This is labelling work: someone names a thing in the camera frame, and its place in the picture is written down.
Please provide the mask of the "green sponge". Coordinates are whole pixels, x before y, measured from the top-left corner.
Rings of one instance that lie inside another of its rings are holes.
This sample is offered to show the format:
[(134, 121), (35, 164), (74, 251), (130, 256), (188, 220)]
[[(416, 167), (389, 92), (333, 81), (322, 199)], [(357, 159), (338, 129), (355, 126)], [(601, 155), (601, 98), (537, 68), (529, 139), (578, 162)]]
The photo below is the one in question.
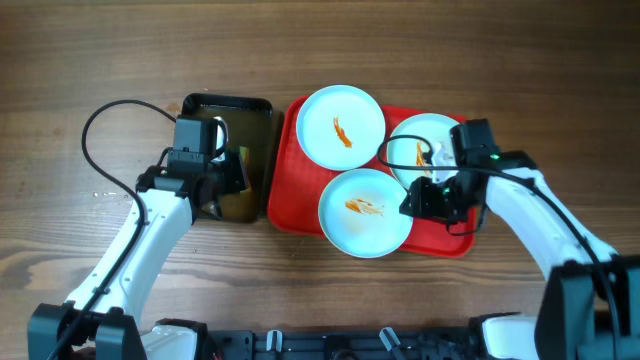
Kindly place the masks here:
[(250, 149), (244, 146), (238, 147), (238, 154), (241, 160), (241, 163), (244, 166), (248, 166), (250, 163)]

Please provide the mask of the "white plate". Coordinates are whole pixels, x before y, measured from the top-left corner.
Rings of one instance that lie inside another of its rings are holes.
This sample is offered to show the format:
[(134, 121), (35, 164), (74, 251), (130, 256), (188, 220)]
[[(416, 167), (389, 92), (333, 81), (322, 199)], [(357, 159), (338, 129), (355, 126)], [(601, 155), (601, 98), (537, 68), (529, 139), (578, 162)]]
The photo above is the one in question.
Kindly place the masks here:
[(385, 134), (380, 105), (367, 92), (349, 85), (331, 85), (314, 92), (296, 118), (296, 135), (305, 155), (334, 171), (368, 163)]
[(367, 168), (344, 172), (321, 194), (322, 232), (350, 256), (386, 256), (407, 240), (413, 227), (413, 218), (400, 213), (406, 195), (405, 188), (384, 172)]
[(386, 161), (395, 165), (431, 166), (433, 148), (438, 142), (444, 142), (453, 150), (450, 131), (458, 124), (451, 117), (435, 113), (409, 117), (391, 133), (398, 139), (386, 145)]

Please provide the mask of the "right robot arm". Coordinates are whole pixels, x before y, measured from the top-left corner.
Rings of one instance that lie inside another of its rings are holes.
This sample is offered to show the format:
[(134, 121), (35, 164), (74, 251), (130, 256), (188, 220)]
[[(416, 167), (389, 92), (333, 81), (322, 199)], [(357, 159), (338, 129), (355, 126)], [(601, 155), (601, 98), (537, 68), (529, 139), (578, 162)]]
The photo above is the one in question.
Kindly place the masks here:
[(500, 217), (546, 280), (535, 317), (478, 317), (479, 359), (636, 359), (639, 356), (639, 258), (598, 239), (562, 204), (523, 151), (503, 152), (487, 120), (448, 132), (444, 146), (412, 136), (413, 180), (400, 211), (446, 226), (476, 206)]

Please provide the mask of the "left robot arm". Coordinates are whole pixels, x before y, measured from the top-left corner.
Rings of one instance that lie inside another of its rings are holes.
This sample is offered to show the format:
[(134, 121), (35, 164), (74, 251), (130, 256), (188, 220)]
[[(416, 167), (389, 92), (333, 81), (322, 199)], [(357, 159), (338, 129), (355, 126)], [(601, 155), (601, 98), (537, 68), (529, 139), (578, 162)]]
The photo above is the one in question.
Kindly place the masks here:
[(32, 359), (213, 359), (206, 324), (164, 319), (140, 334), (150, 290), (197, 218), (219, 221), (222, 195), (247, 189), (224, 119), (178, 117), (174, 144), (128, 193), (125, 223), (91, 274), (61, 305), (41, 304), (29, 321)]

